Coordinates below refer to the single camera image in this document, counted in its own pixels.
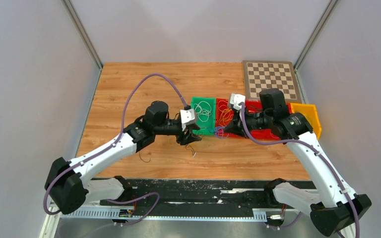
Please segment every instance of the wood grain surface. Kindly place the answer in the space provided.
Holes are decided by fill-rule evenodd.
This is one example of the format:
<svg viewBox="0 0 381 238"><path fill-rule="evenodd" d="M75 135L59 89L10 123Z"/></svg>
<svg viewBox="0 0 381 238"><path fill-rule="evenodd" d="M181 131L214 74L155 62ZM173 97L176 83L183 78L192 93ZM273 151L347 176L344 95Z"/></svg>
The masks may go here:
<svg viewBox="0 0 381 238"><path fill-rule="evenodd" d="M120 131L126 98L145 76L161 73L170 78L188 104L192 96L228 98L244 94L241 63L106 63L103 68L78 156L113 139ZM155 100L168 103L171 117L183 108L175 91L160 77L144 82L127 107L125 126L144 114ZM139 154L103 170L99 177L169 179L310 179L284 145L259 146L248 139L205 136L193 143L196 155L175 143L173 136L157 136Z"/></svg>

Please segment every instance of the green tray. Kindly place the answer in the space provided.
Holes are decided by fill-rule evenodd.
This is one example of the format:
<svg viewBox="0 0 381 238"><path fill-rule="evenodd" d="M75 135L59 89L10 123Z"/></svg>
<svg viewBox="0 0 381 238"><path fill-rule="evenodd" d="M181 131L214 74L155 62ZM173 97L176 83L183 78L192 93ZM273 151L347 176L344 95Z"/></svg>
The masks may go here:
<svg viewBox="0 0 381 238"><path fill-rule="evenodd" d="M209 110L211 112L210 116L198 115L201 108ZM200 130L193 130L196 135L213 135L215 128L215 98L199 98L192 97L192 108L195 110L196 117L198 121L196 124L201 127Z"/></svg>

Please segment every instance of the yellow tray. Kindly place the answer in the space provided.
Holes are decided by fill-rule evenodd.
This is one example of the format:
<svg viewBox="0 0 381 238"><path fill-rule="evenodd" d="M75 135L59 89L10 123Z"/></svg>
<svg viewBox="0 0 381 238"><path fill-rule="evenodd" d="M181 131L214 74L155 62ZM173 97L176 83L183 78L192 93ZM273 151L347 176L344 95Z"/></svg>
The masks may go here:
<svg viewBox="0 0 381 238"><path fill-rule="evenodd" d="M300 104L300 103L290 103L291 112L303 114L310 125L313 127L313 131L319 140L320 134L322 133L322 127L319 122L318 112L316 111L316 106L314 104Z"/></svg>

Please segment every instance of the red tray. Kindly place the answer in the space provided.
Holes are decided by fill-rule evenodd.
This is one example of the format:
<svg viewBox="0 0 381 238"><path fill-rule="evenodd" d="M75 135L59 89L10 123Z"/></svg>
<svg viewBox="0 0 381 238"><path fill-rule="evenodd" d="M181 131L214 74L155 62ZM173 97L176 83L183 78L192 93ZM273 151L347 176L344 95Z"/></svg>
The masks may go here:
<svg viewBox="0 0 381 238"><path fill-rule="evenodd" d="M216 109L215 109L215 127L217 126L225 126L224 123L226 123L226 125L231 121L231 119L233 118L233 111L231 111L230 113L227 113L226 111L226 116L225 116L225 119L222 119L223 117L223 114L224 114L224 111L228 108L227 104L228 104L228 100L227 99L223 99L223 98L217 98L216 99ZM256 111L259 111L259 110L262 110L262 104L260 103L260 101L248 101L246 100L245 101L245 105L246 107L248 108L249 112L251 113L254 113ZM291 113L291 107L290 107L290 104L287 103L287 106L288 106L288 111ZM235 134L231 134L231 133L222 133L222 132L219 132L218 133L219 136L230 136L230 137L240 137L242 138L241 136L238 136L238 135L235 135ZM251 131L251 135L255 138L255 139L262 139L262 140L279 140L279 137L278 136L275 136L271 133L271 130L270 129L265 129L265 130L253 130Z"/></svg>

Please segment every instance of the cable tie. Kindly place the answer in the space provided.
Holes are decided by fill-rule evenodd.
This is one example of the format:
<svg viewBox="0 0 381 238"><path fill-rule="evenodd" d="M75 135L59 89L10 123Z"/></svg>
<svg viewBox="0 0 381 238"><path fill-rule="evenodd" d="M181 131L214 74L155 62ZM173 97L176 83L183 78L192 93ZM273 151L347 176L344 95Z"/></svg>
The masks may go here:
<svg viewBox="0 0 381 238"><path fill-rule="evenodd" d="M345 194L345 193L348 193L350 191L350 189L344 189L344 190L340 190L339 192L341 194Z"/></svg>

